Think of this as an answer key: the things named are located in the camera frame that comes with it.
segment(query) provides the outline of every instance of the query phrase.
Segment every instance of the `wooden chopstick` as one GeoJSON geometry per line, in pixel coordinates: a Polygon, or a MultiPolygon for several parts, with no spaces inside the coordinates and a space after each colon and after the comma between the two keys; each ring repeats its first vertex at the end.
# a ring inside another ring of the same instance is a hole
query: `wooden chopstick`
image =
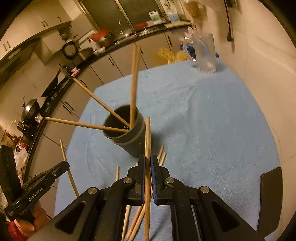
{"type": "Polygon", "coordinates": [[[129,215],[131,213],[131,206],[127,205],[126,206],[126,213],[124,215],[124,222],[123,222],[123,229],[122,229],[122,236],[121,236],[121,241],[124,241],[124,237],[126,235],[126,229],[128,227],[128,220],[129,220],[129,215]]]}
{"type": "Polygon", "coordinates": [[[138,85],[138,69],[139,56],[141,46],[135,45],[133,48],[132,59],[132,79],[131,79],[131,104],[130,104],[130,129],[134,126],[136,116],[136,100],[137,100],[137,85],[138,85]]]}
{"type": "Polygon", "coordinates": [[[116,181],[119,180],[119,166],[116,167],[116,181]]]}
{"type": "Polygon", "coordinates": [[[104,107],[110,114],[114,115],[117,119],[119,119],[123,124],[127,127],[130,127],[130,124],[121,118],[118,114],[114,112],[110,107],[108,107],[103,101],[101,101],[98,97],[96,97],[88,88],[86,88],[82,83],[80,83],[76,78],[72,78],[87,94],[89,94],[96,102],[98,102],[102,107],[104,107]]]}
{"type": "MultiPolygon", "coordinates": [[[[67,157],[66,157],[66,153],[65,153],[65,149],[64,149],[63,140],[60,139],[59,142],[61,143],[61,148],[62,148],[62,153],[63,153],[63,159],[64,159],[64,161],[67,161],[67,157]]],[[[71,173],[70,169],[67,172],[68,172],[68,176],[69,176],[69,179],[70,179],[72,188],[73,188],[73,190],[75,192],[75,195],[76,195],[76,197],[79,197],[79,192],[78,192],[77,187],[75,185],[75,182],[74,182],[74,179],[73,179],[73,176],[72,176],[72,173],[71,173]]]]}
{"type": "MultiPolygon", "coordinates": [[[[161,155],[161,159],[160,159],[160,162],[159,162],[159,166],[162,166],[162,165],[163,165],[163,163],[164,163],[164,161],[165,161],[165,157],[166,157],[166,152],[164,152],[164,153],[161,155]]],[[[151,194],[150,194],[150,200],[151,200],[152,195],[153,195],[152,185],[151,185],[151,189],[150,189],[150,191],[151,191],[151,194]]],[[[138,220],[136,221],[135,227],[133,228],[133,230],[132,230],[132,232],[131,232],[131,235],[130,235],[128,241],[132,241],[132,240],[135,238],[135,235],[136,235],[136,233],[137,233],[137,231],[138,231],[138,229],[139,229],[139,227],[140,227],[140,225],[141,225],[141,222],[142,222],[143,217],[144,217],[144,214],[145,214],[145,210],[146,210],[146,207],[145,207],[145,206],[146,206],[146,202],[145,202],[144,205],[143,205],[143,208],[142,208],[142,210],[141,210],[141,212],[140,212],[139,218],[138,218],[138,220]]]]}
{"type": "Polygon", "coordinates": [[[151,126],[150,117],[146,117],[146,130],[145,130],[145,241],[149,241],[150,231],[150,186],[151,186],[151,126]]]}
{"type": "Polygon", "coordinates": [[[71,120],[62,120],[62,119],[51,118],[51,117],[44,117],[44,120],[68,124],[72,126],[82,126],[82,127],[87,127],[87,128],[97,129],[97,130],[103,130],[103,131],[128,132],[128,130],[125,130],[125,129],[119,129],[119,128],[113,128],[113,127],[107,127],[107,126],[97,126],[97,125],[88,124],[88,123],[76,122],[71,120]]]}
{"type": "MultiPolygon", "coordinates": [[[[157,155],[157,160],[158,160],[158,162],[160,161],[161,154],[162,154],[162,152],[163,152],[163,148],[164,148],[164,146],[162,145],[162,146],[160,147],[159,152],[158,152],[158,155],[157,155]]],[[[128,228],[128,231],[127,231],[127,233],[126,233],[125,241],[127,241],[127,240],[129,239],[129,237],[131,236],[131,233],[132,233],[132,231],[133,231],[133,228],[134,228],[135,225],[136,225],[136,222],[137,222],[137,220],[138,220],[138,218],[139,218],[139,215],[140,215],[140,213],[141,213],[141,211],[142,211],[142,208],[143,208],[143,206],[139,206],[139,207],[137,208],[137,211],[136,211],[136,213],[135,213],[135,215],[134,215],[134,217],[133,217],[133,221],[132,221],[132,223],[131,223],[131,225],[130,225],[130,227],[128,228]]]]}

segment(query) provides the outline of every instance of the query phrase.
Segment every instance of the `countertop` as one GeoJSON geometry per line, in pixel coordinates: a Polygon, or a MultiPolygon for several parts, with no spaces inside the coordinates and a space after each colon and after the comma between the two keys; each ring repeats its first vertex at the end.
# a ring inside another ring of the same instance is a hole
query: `countertop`
{"type": "MultiPolygon", "coordinates": [[[[156,31],[152,31],[152,32],[148,32],[147,34],[144,35],[136,35],[135,37],[128,37],[127,40],[122,41],[116,45],[113,45],[111,47],[109,47],[108,49],[106,49],[105,52],[99,54],[98,56],[93,55],[91,57],[89,57],[85,62],[79,64],[77,67],[80,68],[80,71],[78,73],[78,75],[76,77],[78,77],[90,64],[96,62],[97,60],[99,60],[100,58],[104,57],[105,55],[120,49],[121,47],[127,46],[133,42],[136,42],[140,39],[144,39],[147,38],[149,36],[153,36],[156,34],[160,34],[160,33],[164,33],[166,31],[169,30],[173,30],[173,29],[178,29],[178,28],[183,28],[186,26],[191,26],[190,22],[185,22],[185,21],[181,21],[182,25],[175,25],[176,23],[169,23],[166,24],[167,27],[165,27],[165,25],[161,25],[161,27],[158,27],[158,29],[156,31]]],[[[59,89],[58,95],[57,97],[51,101],[49,103],[49,108],[47,108],[47,110],[44,112],[44,117],[50,117],[56,106],[58,105],[58,103],[61,101],[61,99],[63,98],[64,94],[67,92],[67,90],[70,88],[70,86],[73,84],[73,81],[71,81],[71,79],[69,77],[65,77],[62,81],[62,84],[60,84],[61,88],[59,89]]],[[[33,140],[33,144],[29,150],[29,155],[28,155],[28,159],[27,159],[27,165],[26,165],[26,169],[25,169],[25,175],[24,175],[24,183],[28,181],[28,177],[29,177],[29,172],[30,172],[30,167],[32,164],[32,160],[33,160],[33,156],[34,153],[36,151],[39,139],[41,137],[41,134],[43,133],[45,127],[46,127],[47,121],[46,120],[42,120],[42,122],[39,124],[37,131],[36,131],[36,137],[33,140]]]]}

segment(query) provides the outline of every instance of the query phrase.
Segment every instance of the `clear glass jug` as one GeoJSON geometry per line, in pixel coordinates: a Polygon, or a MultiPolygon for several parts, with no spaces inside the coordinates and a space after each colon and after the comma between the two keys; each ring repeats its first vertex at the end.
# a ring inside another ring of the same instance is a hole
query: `clear glass jug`
{"type": "Polygon", "coordinates": [[[188,44],[193,44],[198,70],[207,74],[216,72],[216,52],[213,35],[199,35],[192,28],[188,28],[188,30],[188,39],[183,40],[183,49],[187,58],[194,61],[187,49],[188,44]]]}

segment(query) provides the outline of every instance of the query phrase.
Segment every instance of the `red bowl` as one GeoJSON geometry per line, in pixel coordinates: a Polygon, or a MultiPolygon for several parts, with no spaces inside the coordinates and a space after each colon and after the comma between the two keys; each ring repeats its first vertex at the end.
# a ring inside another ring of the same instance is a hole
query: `red bowl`
{"type": "Polygon", "coordinates": [[[143,31],[143,30],[145,30],[146,27],[147,27],[146,22],[141,22],[141,23],[137,23],[137,24],[134,25],[134,29],[136,31],[143,31]]]}
{"type": "Polygon", "coordinates": [[[97,32],[97,33],[93,34],[91,39],[93,41],[97,42],[100,38],[106,37],[108,35],[108,33],[109,33],[109,29],[104,28],[100,32],[97,32]]]}

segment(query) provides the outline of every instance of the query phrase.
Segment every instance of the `table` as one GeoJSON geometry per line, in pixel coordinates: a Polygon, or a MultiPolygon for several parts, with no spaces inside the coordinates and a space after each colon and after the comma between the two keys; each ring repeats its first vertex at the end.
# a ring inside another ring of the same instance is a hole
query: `table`
{"type": "MultiPolygon", "coordinates": [[[[115,109],[129,103],[130,86],[131,76],[126,76],[97,88],[94,94],[115,109]]],[[[144,117],[151,117],[152,154],[165,146],[164,167],[170,175],[187,186],[210,187],[256,229],[259,177],[280,162],[264,115],[243,81],[220,59],[214,74],[201,74],[192,62],[160,66],[139,72],[137,107],[144,117]]],[[[102,125],[107,116],[91,99],[80,121],[102,125]]],[[[92,186],[111,186],[116,166],[123,178],[137,162],[102,131],[82,127],[75,129],[67,158],[79,193],[92,186]]],[[[64,174],[59,179],[55,215],[74,199],[64,174]]],[[[151,204],[150,239],[172,239],[169,206],[151,204]]],[[[144,240],[144,222],[135,240],[144,240]]]]}

